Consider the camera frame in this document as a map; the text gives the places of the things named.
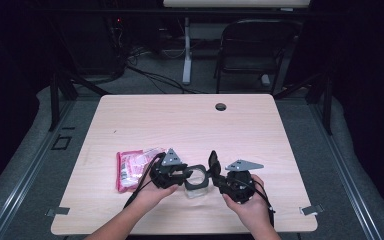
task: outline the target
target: black office chair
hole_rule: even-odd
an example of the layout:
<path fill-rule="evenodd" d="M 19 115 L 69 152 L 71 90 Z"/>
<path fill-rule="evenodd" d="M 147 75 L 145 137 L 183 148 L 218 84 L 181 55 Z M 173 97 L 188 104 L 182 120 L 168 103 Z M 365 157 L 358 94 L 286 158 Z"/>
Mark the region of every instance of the black office chair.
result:
<path fill-rule="evenodd" d="M 273 94 L 285 48 L 298 37 L 301 24 L 287 20 L 243 19 L 223 31 L 214 78 L 217 93 L 222 73 L 274 75 Z"/>

